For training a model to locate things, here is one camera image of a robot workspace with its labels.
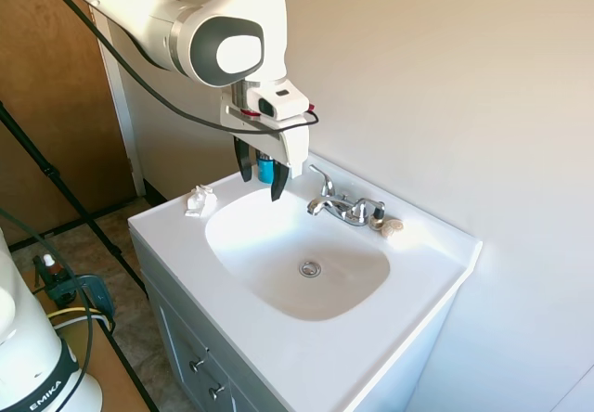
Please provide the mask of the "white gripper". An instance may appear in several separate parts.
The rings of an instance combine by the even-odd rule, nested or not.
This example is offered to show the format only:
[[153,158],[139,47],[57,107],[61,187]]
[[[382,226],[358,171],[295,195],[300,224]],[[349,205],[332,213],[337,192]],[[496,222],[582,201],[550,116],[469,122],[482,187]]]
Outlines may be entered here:
[[244,182],[252,179],[251,147],[271,157],[273,161],[273,181],[271,200],[279,200],[287,180],[300,176],[303,164],[308,157],[309,129],[293,125],[304,123],[299,115],[277,122],[265,121],[264,115],[250,117],[232,104],[231,95],[221,96],[220,123],[230,129],[246,130],[247,134],[235,134],[233,144],[239,173]]

